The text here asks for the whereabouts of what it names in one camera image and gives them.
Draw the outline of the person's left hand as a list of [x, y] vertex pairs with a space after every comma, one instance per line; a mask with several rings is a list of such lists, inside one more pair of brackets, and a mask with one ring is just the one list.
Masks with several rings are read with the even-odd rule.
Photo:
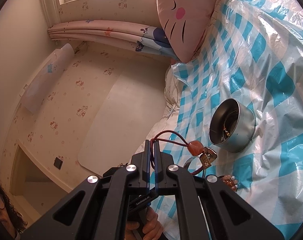
[[[163, 226], [158, 221], [158, 214], [151, 208], [148, 207], [145, 213], [146, 223], [143, 226], [143, 239], [145, 240], [157, 240], [163, 233]], [[124, 239], [131, 240], [136, 239], [134, 230], [139, 228], [139, 222], [127, 221], [125, 227]]]

